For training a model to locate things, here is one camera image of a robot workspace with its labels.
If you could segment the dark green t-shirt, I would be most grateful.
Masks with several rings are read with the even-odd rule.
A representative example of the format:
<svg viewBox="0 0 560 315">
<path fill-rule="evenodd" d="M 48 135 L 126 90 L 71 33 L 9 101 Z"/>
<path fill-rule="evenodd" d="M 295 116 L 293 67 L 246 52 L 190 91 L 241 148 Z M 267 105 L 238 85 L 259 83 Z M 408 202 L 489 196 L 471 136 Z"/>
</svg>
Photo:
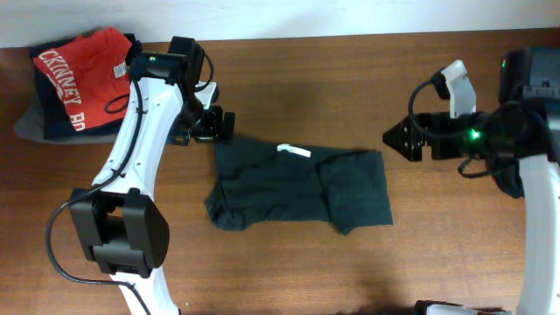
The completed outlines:
<svg viewBox="0 0 560 315">
<path fill-rule="evenodd" d="M 214 148 L 206 211 L 220 229 L 265 221 L 323 221 L 342 235 L 393 224 L 378 150 L 272 143 L 238 136 Z"/>
</svg>

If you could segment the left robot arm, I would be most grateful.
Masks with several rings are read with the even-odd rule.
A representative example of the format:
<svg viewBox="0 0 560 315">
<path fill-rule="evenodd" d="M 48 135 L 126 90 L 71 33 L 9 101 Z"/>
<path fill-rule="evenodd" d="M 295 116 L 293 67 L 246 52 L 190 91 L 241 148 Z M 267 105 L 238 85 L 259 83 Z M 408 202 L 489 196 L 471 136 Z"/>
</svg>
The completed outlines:
<svg viewBox="0 0 560 315">
<path fill-rule="evenodd" d="M 112 151 L 90 188 L 68 208 L 84 256 L 121 289 L 133 314 L 178 314 L 164 273 L 170 229 L 154 202 L 165 146 L 230 144 L 235 114 L 216 105 L 215 82 L 200 81 L 212 61 L 192 38 L 168 51 L 140 52 L 130 65 L 129 99 Z"/>
</svg>

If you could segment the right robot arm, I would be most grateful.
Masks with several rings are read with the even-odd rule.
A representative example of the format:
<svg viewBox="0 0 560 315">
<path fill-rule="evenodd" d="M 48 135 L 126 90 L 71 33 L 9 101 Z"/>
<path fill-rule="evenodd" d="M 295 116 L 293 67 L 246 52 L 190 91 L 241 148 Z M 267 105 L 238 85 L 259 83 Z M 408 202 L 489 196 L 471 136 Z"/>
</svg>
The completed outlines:
<svg viewBox="0 0 560 315">
<path fill-rule="evenodd" d="M 500 61 L 498 108 L 477 109 L 457 59 L 412 92 L 408 114 L 382 141 L 410 162 L 425 146 L 434 160 L 461 158 L 465 179 L 493 178 L 523 198 L 525 269 L 518 314 L 559 312 L 559 51 L 525 47 Z"/>
</svg>

